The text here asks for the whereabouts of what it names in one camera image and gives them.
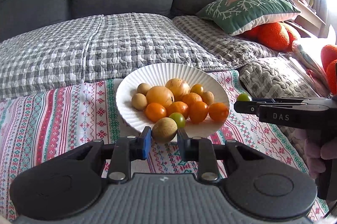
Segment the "gloved right hand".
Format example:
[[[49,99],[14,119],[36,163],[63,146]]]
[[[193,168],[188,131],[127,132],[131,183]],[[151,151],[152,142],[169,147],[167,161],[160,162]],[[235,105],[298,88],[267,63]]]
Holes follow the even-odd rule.
[[[333,160],[337,158],[336,138],[325,143],[322,147],[319,147],[308,139],[304,129],[295,129],[294,134],[297,139],[304,140],[304,154],[307,157],[309,175],[313,179],[316,179],[319,174],[326,171],[326,166],[322,160]]]

